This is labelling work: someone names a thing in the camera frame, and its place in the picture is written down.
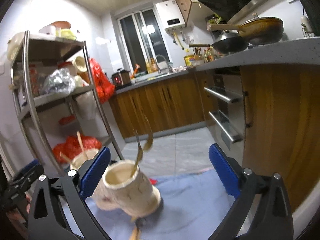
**cabinet handle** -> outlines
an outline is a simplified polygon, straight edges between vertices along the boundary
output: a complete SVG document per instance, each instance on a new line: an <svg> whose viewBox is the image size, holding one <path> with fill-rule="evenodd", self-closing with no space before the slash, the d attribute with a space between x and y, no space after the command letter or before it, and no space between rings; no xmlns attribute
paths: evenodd
<svg viewBox="0 0 320 240"><path fill-rule="evenodd" d="M169 98L170 98L170 100L172 101L172 98L171 98L171 94L170 94L169 87L167 87L167 92L168 92L168 94L169 94Z"/></svg>
<svg viewBox="0 0 320 240"><path fill-rule="evenodd" d="M229 138L229 140L231 141L231 143L236 143L239 141L242 141L242 137L240 134L237 134L236 131L231 127L230 125L230 132L233 134L230 134L229 131L227 131L227 129L223 126L222 123L220 123L220 118L217 117L218 112L209 112L210 117L212 118L212 120L214 120L214 122L221 128L221 130L225 133L225 135Z"/></svg>
<svg viewBox="0 0 320 240"><path fill-rule="evenodd" d="M132 97L132 102L133 102L133 105L134 105L135 109L137 109L137 106L136 106L136 103L134 102L133 97Z"/></svg>
<svg viewBox="0 0 320 240"><path fill-rule="evenodd" d="M250 100L249 100L249 93L248 91L244 91L243 92L243 96L244 96L244 117L245 117L245 126L246 128L250 128L253 124L253 109L252 109L252 105L250 104ZM251 121L247 122L247 116L249 116L247 109L250 108L250 112L251 112Z"/></svg>
<svg viewBox="0 0 320 240"><path fill-rule="evenodd" d="M222 101L225 101L228 104L239 102L242 98L242 95L239 95L235 92L229 90L223 90L221 88L204 88L205 91L214 95L217 98L220 98Z"/></svg>
<svg viewBox="0 0 320 240"><path fill-rule="evenodd" d="M163 97L164 97L165 102L168 103L168 102L167 102L167 98L165 97L165 93L164 93L163 88L162 88L162 94L163 94Z"/></svg>

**faucet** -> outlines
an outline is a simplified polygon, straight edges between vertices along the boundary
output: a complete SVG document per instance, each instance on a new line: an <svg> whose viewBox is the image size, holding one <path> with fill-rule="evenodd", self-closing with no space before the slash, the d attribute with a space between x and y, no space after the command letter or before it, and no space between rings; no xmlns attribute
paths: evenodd
<svg viewBox="0 0 320 240"><path fill-rule="evenodd" d="M155 57L155 62L157 64L157 67L158 67L158 72L161 73L161 70L158 66L158 62L157 62L157 58L158 57L162 57L164 59L164 61L166 62L167 66L168 66L168 69L169 69L169 73L173 73L173 69L172 67L169 65L169 62L166 60L166 58L164 56L162 56L161 54L158 54L156 57Z"/></svg>

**sink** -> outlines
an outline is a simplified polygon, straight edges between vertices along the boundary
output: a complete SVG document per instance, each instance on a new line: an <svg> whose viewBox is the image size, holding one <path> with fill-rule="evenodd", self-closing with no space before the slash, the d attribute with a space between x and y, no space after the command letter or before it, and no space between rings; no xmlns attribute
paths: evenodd
<svg viewBox="0 0 320 240"><path fill-rule="evenodd" d="M147 80L152 80L152 79L155 79L155 78L163 77L164 75L168 75L168 74L173 74L173 73L158 73L158 72L155 72L155 73L151 73L151 74L147 74L147 75L135 78L134 80L135 80L135 83L137 84L137 83L141 83L141 82L144 82L144 81L147 81Z"/></svg>

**kitchen counter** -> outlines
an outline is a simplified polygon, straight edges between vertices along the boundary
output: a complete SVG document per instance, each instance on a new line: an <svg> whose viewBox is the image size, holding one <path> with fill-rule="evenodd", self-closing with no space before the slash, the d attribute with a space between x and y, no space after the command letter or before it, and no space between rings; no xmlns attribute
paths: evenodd
<svg viewBox="0 0 320 240"><path fill-rule="evenodd" d="M126 139L134 137L134 130L140 136L147 133L145 116L152 131L162 135L191 130L205 122L226 154L226 148L237 149L229 157L242 159L243 167L260 175L281 174L294 211L320 178L319 66L320 38L302 38L141 82L118 90L109 102ZM237 75L216 71L228 67L239 67ZM226 90L245 96L229 104L204 90L221 80ZM220 110L228 119L223 121L225 131L209 114ZM239 124L244 130L236 129ZM228 140L225 133L231 127L241 141Z"/></svg>
<svg viewBox="0 0 320 240"><path fill-rule="evenodd" d="M190 72L233 66L265 64L320 65L320 37L301 38L291 41L278 42L241 51L229 56L225 56L213 62L205 63L187 71L167 74L149 81L139 82L132 86L119 89L115 92L115 94L118 95L129 90L167 80L173 77L185 75Z"/></svg>

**blue gripper pad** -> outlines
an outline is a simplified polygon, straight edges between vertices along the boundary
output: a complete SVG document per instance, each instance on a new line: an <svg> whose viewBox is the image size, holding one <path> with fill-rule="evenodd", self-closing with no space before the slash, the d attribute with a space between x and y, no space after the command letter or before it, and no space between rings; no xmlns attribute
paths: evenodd
<svg viewBox="0 0 320 240"><path fill-rule="evenodd" d="M31 170L34 166L36 166L37 164L39 164L38 160L33 160L32 162L30 162L29 164L27 164L25 167L23 167L20 171L20 173L22 174L26 174L29 170Z"/></svg>
<svg viewBox="0 0 320 240"><path fill-rule="evenodd" d="M239 179L221 151L222 150L215 144L212 144L209 148L209 159L214 166L220 180L222 181L227 193L237 199L240 195Z"/></svg>
<svg viewBox="0 0 320 240"><path fill-rule="evenodd" d="M108 167L111 160L111 153L109 148L104 147L100 150L100 154L95 158L95 161L88 168L85 175L80 182L79 195L85 200L91 197L95 191L104 171Z"/></svg>

